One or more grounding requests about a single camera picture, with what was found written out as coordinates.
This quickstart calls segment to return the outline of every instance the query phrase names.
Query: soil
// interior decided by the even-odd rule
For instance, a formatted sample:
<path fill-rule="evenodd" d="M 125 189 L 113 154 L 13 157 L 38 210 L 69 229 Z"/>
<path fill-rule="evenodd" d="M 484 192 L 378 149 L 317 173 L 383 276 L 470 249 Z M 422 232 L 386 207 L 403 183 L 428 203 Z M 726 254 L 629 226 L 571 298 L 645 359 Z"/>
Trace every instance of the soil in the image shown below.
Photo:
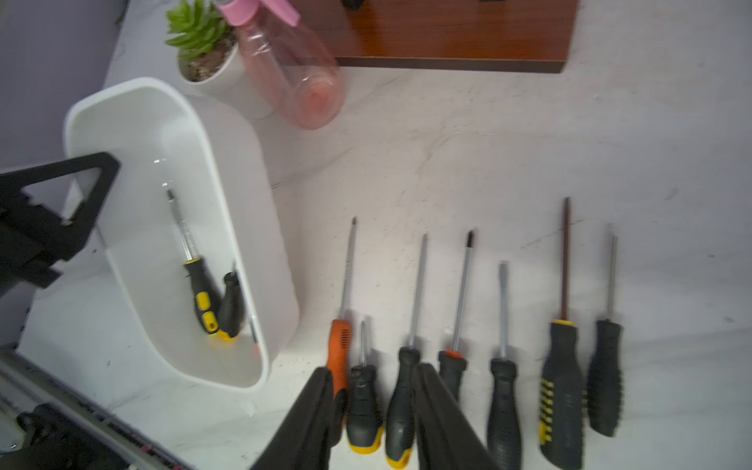
<path fill-rule="evenodd" d="M 200 82 L 211 78 L 230 57 L 233 46 L 235 46 L 235 36 L 233 34 L 220 39 L 214 46 L 214 50 L 188 62 L 186 78 L 192 82 Z"/>

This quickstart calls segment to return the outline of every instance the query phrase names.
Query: screwdriver tip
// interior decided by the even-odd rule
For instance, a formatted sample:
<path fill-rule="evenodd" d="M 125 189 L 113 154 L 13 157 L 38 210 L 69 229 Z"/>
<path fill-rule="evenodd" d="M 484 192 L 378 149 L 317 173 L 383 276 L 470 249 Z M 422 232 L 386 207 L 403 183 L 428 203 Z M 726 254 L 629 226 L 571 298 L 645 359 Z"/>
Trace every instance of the screwdriver tip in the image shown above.
<path fill-rule="evenodd" d="M 508 267 L 509 263 L 506 261 L 502 261 L 499 263 L 499 279 L 506 284 L 507 283 L 507 275 L 508 275 Z"/>

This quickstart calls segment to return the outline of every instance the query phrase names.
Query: screwdriver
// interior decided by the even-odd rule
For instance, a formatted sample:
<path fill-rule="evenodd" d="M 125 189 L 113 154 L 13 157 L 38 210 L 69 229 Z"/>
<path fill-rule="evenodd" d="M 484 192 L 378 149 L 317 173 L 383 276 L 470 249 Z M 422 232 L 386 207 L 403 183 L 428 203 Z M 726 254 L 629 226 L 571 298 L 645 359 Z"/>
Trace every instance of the screwdriver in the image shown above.
<path fill-rule="evenodd" d="M 353 367 L 353 396 L 347 415 L 347 439 L 350 448 L 362 455 L 376 452 L 381 446 L 384 419 L 376 396 L 376 368 L 365 359 L 368 336 L 365 322 L 360 322 L 360 365 Z"/>
<path fill-rule="evenodd" d="M 186 224 L 183 214 L 180 212 L 180 206 L 177 204 L 177 198 L 172 190 L 167 190 L 167 200 L 170 203 L 172 216 L 180 233 L 180 241 L 183 245 L 183 251 L 186 255 L 185 268 L 190 277 L 190 286 L 193 291 L 193 310 L 199 324 L 209 335 L 213 335 L 219 330 L 217 316 L 214 309 L 220 303 L 220 296 L 211 282 L 209 274 L 206 272 L 204 259 L 196 254 L 196 246 L 193 244 L 190 231 Z"/>
<path fill-rule="evenodd" d="M 347 352 L 350 350 L 350 322 L 345 319 L 345 312 L 350 306 L 350 284 L 355 253 L 355 228 L 357 220 L 353 217 L 350 224 L 350 239 L 347 241 L 347 258 L 344 262 L 344 282 L 342 284 L 342 303 L 339 318 L 332 321 L 329 333 L 329 360 L 326 367 L 332 372 L 334 384 L 334 417 L 332 418 L 332 435 L 329 444 L 334 446 L 342 437 L 342 420 L 347 411 Z"/>
<path fill-rule="evenodd" d="M 543 364 L 538 437 L 541 452 L 564 470 L 582 468 L 584 379 L 577 364 L 577 328 L 567 320 L 569 303 L 570 201 L 564 199 L 561 319 L 550 327 L 551 349 Z"/>
<path fill-rule="evenodd" d="M 245 319 L 245 305 L 240 289 L 240 280 L 235 266 L 232 271 L 225 274 L 225 296 L 222 297 L 220 309 L 217 312 L 217 322 L 220 325 L 219 337 L 224 341 L 232 339 L 240 332 L 241 324 Z"/>
<path fill-rule="evenodd" d="M 517 405 L 514 402 L 514 379 L 517 378 L 517 365 L 507 359 L 507 338 L 509 332 L 509 304 L 507 296 L 507 263 L 499 265 L 499 286 L 501 287 L 502 335 L 499 347 L 501 357 L 491 359 L 493 375 L 493 398 L 488 414 L 486 442 L 488 451 L 499 470 L 520 470 L 522 465 L 522 437 L 520 420 L 517 418 Z"/>
<path fill-rule="evenodd" d="M 410 336 L 408 345 L 399 348 L 399 373 L 394 393 L 387 409 L 387 439 L 385 451 L 387 462 L 392 468 L 404 468 L 410 460 L 415 436 L 413 410 L 413 368 L 420 362 L 420 351 L 415 347 L 415 334 L 418 327 L 418 312 L 423 295 L 423 277 L 426 272 L 426 251 L 428 235 L 420 243 L 420 260 L 418 261 L 418 278 L 415 282 L 415 299 L 410 319 Z"/>
<path fill-rule="evenodd" d="M 614 323 L 617 237 L 611 230 L 611 262 L 608 270 L 606 318 L 596 322 L 596 352 L 587 372 L 587 413 L 590 427 L 613 437 L 621 415 L 621 370 L 619 337 L 622 327 Z"/>
<path fill-rule="evenodd" d="M 467 360 L 459 352 L 459 332 L 462 328 L 462 314 L 465 310 L 465 291 L 467 289 L 474 237 L 475 234 L 472 230 L 468 232 L 468 241 L 465 244 L 465 265 L 462 268 L 462 283 L 459 285 L 459 303 L 457 304 L 457 315 L 454 320 L 452 348 L 438 354 L 438 375 L 457 401 L 459 401 L 459 385 L 462 383 L 462 373 L 468 366 Z"/>

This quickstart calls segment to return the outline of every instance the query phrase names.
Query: screwdriver handle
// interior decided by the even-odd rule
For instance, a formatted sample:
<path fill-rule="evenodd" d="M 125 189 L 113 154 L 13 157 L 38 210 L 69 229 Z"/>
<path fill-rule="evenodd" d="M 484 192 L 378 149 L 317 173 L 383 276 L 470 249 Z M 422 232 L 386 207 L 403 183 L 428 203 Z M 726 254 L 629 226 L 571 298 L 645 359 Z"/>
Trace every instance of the screwdriver handle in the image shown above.
<path fill-rule="evenodd" d="M 584 378 L 577 364 L 574 323 L 551 323 L 551 349 L 543 365 L 538 437 L 541 452 L 563 470 L 582 468 Z"/>
<path fill-rule="evenodd" d="M 243 304 L 240 280 L 235 271 L 225 274 L 225 296 L 222 297 L 217 322 L 220 325 L 220 337 L 225 341 L 232 339 L 240 332 L 245 319 L 245 305 Z"/>
<path fill-rule="evenodd" d="M 206 272 L 206 264 L 200 256 L 185 264 L 190 276 L 190 287 L 193 291 L 193 310 L 196 319 L 209 335 L 219 331 L 219 323 L 215 310 L 220 306 L 220 295 L 214 288 L 214 283 Z"/>
<path fill-rule="evenodd" d="M 334 446 L 342 437 L 342 422 L 347 412 L 347 352 L 350 350 L 351 327 L 347 320 L 332 321 L 329 334 L 329 359 L 326 367 L 332 372 L 334 385 L 334 415 L 332 436 L 329 443 Z"/>
<path fill-rule="evenodd" d="M 491 375 L 493 399 L 486 433 L 488 451 L 499 470 L 520 470 L 522 437 L 517 405 L 514 402 L 517 366 L 510 360 L 491 359 Z"/>
<path fill-rule="evenodd" d="M 619 369 L 621 325 L 596 322 L 596 352 L 587 373 L 587 413 L 590 427 L 613 437 L 621 417 L 622 384 Z"/>
<path fill-rule="evenodd" d="M 381 446 L 381 435 L 384 433 L 384 419 L 374 386 L 376 368 L 373 365 L 356 365 L 352 372 L 347 439 L 355 453 L 368 455 Z"/>
<path fill-rule="evenodd" d="M 387 462 L 398 470 L 407 466 L 413 448 L 413 369 L 419 362 L 419 350 L 407 346 L 399 349 L 399 373 L 387 409 L 387 439 L 384 448 Z"/>
<path fill-rule="evenodd" d="M 455 400 L 459 402 L 459 386 L 462 384 L 462 373 L 467 369 L 468 362 L 462 354 L 447 349 L 438 354 L 438 375 L 444 381 Z"/>

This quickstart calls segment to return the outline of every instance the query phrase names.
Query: clear plastic bottle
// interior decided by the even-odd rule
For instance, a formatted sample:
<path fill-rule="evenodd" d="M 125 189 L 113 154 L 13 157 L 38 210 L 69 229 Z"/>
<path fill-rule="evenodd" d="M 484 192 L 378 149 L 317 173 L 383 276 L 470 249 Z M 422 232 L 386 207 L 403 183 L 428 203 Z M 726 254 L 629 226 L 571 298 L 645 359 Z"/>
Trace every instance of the clear plastic bottle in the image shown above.
<path fill-rule="evenodd" d="M 303 129 L 334 119 L 344 101 L 339 65 L 287 0 L 214 1 L 235 27 L 256 88 L 280 115 Z"/>

